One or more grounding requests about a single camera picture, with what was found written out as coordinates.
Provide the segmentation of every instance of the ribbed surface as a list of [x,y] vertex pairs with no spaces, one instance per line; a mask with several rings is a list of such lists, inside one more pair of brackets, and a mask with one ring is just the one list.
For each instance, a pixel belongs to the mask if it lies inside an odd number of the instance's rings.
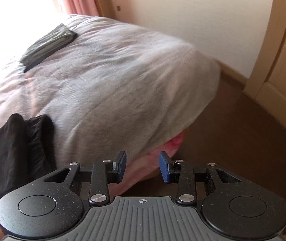
[[[170,197],[116,197],[90,209],[73,230],[51,241],[228,241],[208,228],[195,209]],[[271,241],[281,241],[275,237]]]

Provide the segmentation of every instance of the brown carpet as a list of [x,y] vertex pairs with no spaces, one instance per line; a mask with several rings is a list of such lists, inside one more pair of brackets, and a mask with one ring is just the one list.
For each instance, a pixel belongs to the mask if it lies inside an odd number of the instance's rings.
[[[286,130],[242,90],[237,81],[222,76],[216,98],[191,125],[175,158],[218,163],[286,200]],[[124,195],[173,195],[176,189],[158,175]]]

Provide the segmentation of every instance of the closet door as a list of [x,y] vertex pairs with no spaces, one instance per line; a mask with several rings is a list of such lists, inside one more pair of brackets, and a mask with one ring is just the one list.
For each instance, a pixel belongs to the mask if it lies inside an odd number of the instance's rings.
[[245,93],[286,128],[286,0],[273,0],[268,29]]

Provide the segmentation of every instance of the folded green garment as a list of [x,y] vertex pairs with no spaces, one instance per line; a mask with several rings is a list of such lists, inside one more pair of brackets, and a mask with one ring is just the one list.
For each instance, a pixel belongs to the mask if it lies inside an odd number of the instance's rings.
[[24,53],[20,62],[26,66],[24,72],[40,64],[48,56],[62,49],[77,37],[77,33],[67,29],[66,25],[60,24],[48,34],[40,38]]

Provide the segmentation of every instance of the metal bolt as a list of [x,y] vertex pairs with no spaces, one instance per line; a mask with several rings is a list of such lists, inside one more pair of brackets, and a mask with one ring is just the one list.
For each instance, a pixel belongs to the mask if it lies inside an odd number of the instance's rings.
[[96,194],[91,196],[91,200],[93,202],[103,202],[107,199],[107,197],[103,194]]
[[182,202],[192,202],[195,198],[190,194],[183,194],[179,196],[179,200]]

